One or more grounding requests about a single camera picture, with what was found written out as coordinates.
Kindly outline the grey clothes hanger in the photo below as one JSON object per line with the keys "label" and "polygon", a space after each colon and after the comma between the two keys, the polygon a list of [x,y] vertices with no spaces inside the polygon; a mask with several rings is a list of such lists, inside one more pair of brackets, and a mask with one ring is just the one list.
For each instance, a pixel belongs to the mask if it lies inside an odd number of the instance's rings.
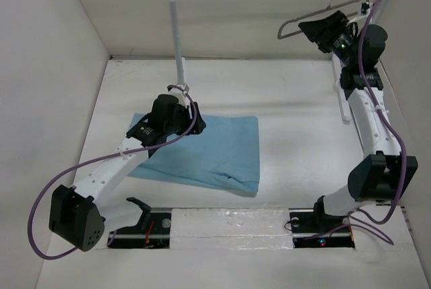
{"label": "grey clothes hanger", "polygon": [[[333,5],[332,4],[332,2],[333,2],[333,0],[330,0],[329,1],[329,3],[328,3],[328,5],[326,6],[326,8],[324,8],[324,9],[320,9],[320,10],[317,10],[317,11],[314,11],[314,12],[311,12],[311,13],[308,13],[308,14],[305,14],[305,15],[302,15],[302,16],[300,16],[300,17],[297,17],[297,18],[292,18],[292,19],[290,19],[290,20],[286,20],[280,27],[279,27],[279,30],[278,30],[278,32],[277,32],[277,39],[278,40],[283,40],[283,39],[286,39],[286,38],[289,38],[289,37],[292,37],[292,36],[295,36],[295,35],[298,35],[298,34],[300,34],[300,33],[302,33],[302,31],[301,30],[297,30],[297,31],[294,31],[294,32],[291,32],[291,33],[288,33],[288,34],[284,34],[283,33],[283,31],[284,31],[284,28],[287,26],[287,25],[289,25],[289,24],[293,24],[293,23],[302,23],[302,22],[304,22],[306,19],[308,19],[308,18],[311,18],[311,17],[313,17],[313,16],[317,16],[317,15],[322,15],[322,14],[324,14],[324,13],[327,13],[327,12],[330,12],[330,11],[333,11],[333,10],[340,10],[342,7],[345,7],[345,6],[348,6],[348,5],[352,5],[352,4],[355,4],[355,3],[359,3],[360,5],[363,3],[363,2],[365,2],[365,1],[370,1],[370,0],[347,0],[347,1],[344,1],[343,3],[339,3],[339,4],[336,4],[336,5]],[[349,13],[349,14],[345,14],[345,17],[348,19],[348,20],[350,20],[351,18],[353,18],[354,16],[356,16],[356,14],[357,14],[357,12],[353,12],[353,13]],[[348,25],[348,26],[352,26],[352,27],[355,27],[355,29],[354,29],[354,32],[358,32],[358,25],[357,24],[350,24],[350,25]]]}

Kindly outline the light blue trousers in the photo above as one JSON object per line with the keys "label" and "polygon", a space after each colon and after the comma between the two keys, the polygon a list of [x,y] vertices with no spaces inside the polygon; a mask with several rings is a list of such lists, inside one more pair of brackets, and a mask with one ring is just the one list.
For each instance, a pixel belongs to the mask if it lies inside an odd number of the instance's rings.
{"label": "light blue trousers", "polygon": [[255,196],[260,181],[258,118],[204,115],[203,120],[201,134],[156,150],[129,176]]}

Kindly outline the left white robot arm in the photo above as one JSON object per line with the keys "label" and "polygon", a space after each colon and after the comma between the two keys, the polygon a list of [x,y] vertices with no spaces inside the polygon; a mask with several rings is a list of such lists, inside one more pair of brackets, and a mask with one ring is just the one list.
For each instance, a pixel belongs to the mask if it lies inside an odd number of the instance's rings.
{"label": "left white robot arm", "polygon": [[132,170],[170,145],[170,136],[180,140],[203,132],[206,124],[198,104],[190,99],[184,93],[160,94],[113,155],[103,158],[93,172],[72,186],[58,186],[51,197],[49,229],[83,252],[95,247],[104,232],[126,227],[138,233],[151,229],[149,205],[135,197],[112,205],[108,197]]}

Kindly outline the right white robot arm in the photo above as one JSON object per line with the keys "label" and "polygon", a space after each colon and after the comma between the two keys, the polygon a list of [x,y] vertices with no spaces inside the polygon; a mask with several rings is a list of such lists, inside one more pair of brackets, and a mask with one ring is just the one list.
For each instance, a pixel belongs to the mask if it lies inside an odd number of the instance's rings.
{"label": "right white robot arm", "polygon": [[338,219],[374,202],[396,206],[418,169],[404,142],[392,128],[383,99],[383,82],[376,68],[388,35],[378,25],[358,29],[341,11],[327,18],[299,23],[300,30],[323,53],[341,61],[339,85],[360,136],[364,158],[348,175],[347,185],[317,199],[312,225],[326,231]]}

